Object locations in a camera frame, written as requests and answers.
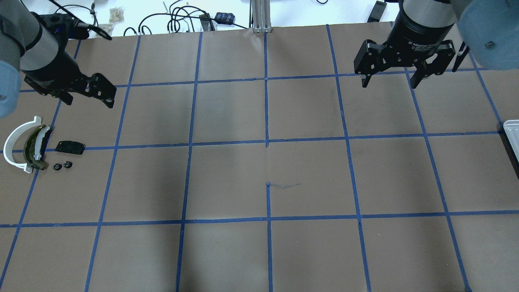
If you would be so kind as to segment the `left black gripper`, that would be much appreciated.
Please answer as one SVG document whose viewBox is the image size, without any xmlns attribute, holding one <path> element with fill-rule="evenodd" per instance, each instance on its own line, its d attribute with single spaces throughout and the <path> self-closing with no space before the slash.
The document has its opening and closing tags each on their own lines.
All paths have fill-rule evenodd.
<svg viewBox="0 0 519 292">
<path fill-rule="evenodd" d="M 103 74 L 88 76 L 66 51 L 68 41 L 38 41 L 22 56 L 22 81 L 41 95 L 72 105 L 72 93 L 100 100 L 112 109 L 117 88 Z"/>
</svg>

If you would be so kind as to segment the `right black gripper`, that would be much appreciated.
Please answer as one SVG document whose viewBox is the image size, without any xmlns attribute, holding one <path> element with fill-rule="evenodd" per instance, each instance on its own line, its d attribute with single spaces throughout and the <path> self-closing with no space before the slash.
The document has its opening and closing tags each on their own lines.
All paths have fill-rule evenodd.
<svg viewBox="0 0 519 292">
<path fill-rule="evenodd" d="M 354 58 L 354 72 L 363 88 L 371 77 L 395 67 L 415 67 L 412 89 L 432 75 L 441 75 L 456 55 L 453 41 L 446 39 L 454 26 L 451 8 L 400 8 L 388 39 L 377 44 L 363 41 Z"/>
</svg>

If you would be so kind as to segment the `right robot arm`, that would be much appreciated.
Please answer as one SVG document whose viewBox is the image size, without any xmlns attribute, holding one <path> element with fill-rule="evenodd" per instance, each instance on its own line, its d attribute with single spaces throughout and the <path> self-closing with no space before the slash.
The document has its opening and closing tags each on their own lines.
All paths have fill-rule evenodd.
<svg viewBox="0 0 519 292">
<path fill-rule="evenodd" d="M 394 26 L 383 44 L 363 41 L 354 72 L 367 87 L 374 74 L 389 68 L 414 67 L 416 88 L 431 75 L 443 74 L 468 53 L 486 69 L 518 68 L 517 0 L 399 0 Z"/>
</svg>

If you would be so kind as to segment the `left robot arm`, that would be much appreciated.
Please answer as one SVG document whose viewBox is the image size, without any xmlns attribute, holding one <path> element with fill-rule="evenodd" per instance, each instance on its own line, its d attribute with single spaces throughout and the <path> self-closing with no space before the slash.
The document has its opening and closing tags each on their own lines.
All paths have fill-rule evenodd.
<svg viewBox="0 0 519 292">
<path fill-rule="evenodd" d="M 66 105 L 72 93 L 93 97 L 113 108 L 116 87 L 104 75 L 87 76 L 65 50 L 70 39 L 87 39 L 89 31 L 112 37 L 83 22 L 63 6 L 63 13 L 39 15 L 20 0 L 0 2 L 1 101 L 0 114 L 10 115 L 18 105 L 21 83 L 37 93 L 58 98 Z"/>
</svg>

